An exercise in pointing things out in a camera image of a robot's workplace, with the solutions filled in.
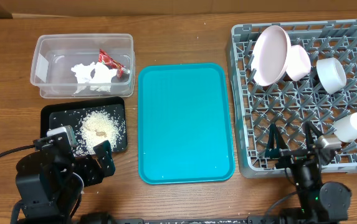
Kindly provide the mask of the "white napkin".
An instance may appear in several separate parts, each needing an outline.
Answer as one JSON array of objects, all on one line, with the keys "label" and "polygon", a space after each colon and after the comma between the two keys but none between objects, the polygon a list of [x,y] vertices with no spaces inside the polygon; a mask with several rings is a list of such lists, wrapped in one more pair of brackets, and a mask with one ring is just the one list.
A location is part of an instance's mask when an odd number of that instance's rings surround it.
[{"label": "white napkin", "polygon": [[78,64],[71,68],[77,79],[79,86],[74,92],[75,94],[80,93],[87,86],[84,84],[90,84],[91,91],[105,91],[111,92],[111,82],[112,78],[117,75],[116,68],[108,68],[105,64],[101,62],[92,62],[90,65]]}]

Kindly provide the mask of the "large white plate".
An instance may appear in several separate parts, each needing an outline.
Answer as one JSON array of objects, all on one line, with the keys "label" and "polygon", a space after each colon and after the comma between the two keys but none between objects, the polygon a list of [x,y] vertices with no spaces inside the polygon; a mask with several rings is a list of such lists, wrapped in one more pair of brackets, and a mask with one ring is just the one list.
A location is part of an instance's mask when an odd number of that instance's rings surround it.
[{"label": "large white plate", "polygon": [[291,43],[288,34],[280,26],[266,28],[257,39],[252,55],[251,69],[254,81],[260,86],[277,82],[288,67]]}]

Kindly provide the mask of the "red snack wrapper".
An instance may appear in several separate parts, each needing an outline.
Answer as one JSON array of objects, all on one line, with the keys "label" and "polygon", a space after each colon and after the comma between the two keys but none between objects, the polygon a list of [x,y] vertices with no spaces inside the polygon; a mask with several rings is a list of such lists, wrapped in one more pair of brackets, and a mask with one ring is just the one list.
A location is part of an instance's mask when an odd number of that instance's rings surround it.
[{"label": "red snack wrapper", "polygon": [[131,71],[126,68],[122,63],[117,62],[111,56],[109,56],[104,50],[100,49],[98,55],[98,61],[108,68],[115,69],[117,71],[116,76],[121,78],[123,74],[129,75]]}]

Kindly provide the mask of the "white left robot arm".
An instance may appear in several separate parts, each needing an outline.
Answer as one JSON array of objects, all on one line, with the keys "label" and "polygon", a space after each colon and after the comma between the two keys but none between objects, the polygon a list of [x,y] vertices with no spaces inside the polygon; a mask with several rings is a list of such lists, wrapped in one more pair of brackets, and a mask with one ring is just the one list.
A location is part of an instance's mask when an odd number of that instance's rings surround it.
[{"label": "white left robot arm", "polygon": [[63,132],[34,141],[35,152],[16,166],[21,196],[11,223],[71,223],[85,187],[115,173],[109,141],[94,147],[95,155],[76,158],[75,139]]}]

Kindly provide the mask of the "small pink bowl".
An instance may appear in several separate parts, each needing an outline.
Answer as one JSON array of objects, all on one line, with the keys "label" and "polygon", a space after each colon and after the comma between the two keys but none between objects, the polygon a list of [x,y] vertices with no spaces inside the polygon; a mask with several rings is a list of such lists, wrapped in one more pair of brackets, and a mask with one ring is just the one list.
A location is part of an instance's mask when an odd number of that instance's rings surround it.
[{"label": "small pink bowl", "polygon": [[310,73],[311,67],[307,51],[301,45],[291,46],[286,69],[287,75],[293,81],[299,81]]}]

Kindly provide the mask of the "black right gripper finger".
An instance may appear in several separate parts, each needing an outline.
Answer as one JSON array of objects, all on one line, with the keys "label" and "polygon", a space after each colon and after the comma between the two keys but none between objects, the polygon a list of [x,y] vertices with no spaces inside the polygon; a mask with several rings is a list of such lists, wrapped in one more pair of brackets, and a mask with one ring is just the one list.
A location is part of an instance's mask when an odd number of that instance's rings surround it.
[{"label": "black right gripper finger", "polygon": [[278,158],[280,157],[280,131],[278,130],[275,123],[269,126],[269,139],[267,142],[265,157]]},{"label": "black right gripper finger", "polygon": [[313,135],[315,135],[317,138],[323,135],[322,132],[311,121],[304,122],[303,132],[305,133],[305,143],[307,149],[313,148]]}]

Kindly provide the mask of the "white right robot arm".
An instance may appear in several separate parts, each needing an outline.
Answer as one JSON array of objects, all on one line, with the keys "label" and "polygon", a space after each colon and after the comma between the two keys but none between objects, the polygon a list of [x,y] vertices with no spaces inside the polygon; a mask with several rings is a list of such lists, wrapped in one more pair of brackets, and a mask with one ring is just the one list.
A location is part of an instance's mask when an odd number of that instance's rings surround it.
[{"label": "white right robot arm", "polygon": [[303,124],[305,148],[290,150],[275,124],[269,127],[265,155],[275,167],[290,170],[286,177],[295,191],[268,208],[261,223],[339,223],[348,219],[351,190],[340,182],[323,182],[322,167],[341,150],[341,141],[324,135],[312,122]]}]

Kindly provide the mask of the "beige paper cup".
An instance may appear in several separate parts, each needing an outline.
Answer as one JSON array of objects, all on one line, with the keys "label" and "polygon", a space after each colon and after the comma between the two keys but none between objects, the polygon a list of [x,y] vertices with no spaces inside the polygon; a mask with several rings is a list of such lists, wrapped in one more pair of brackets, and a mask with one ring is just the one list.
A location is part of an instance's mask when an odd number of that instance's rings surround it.
[{"label": "beige paper cup", "polygon": [[357,139],[357,113],[353,113],[333,123],[334,135],[342,142]]}]

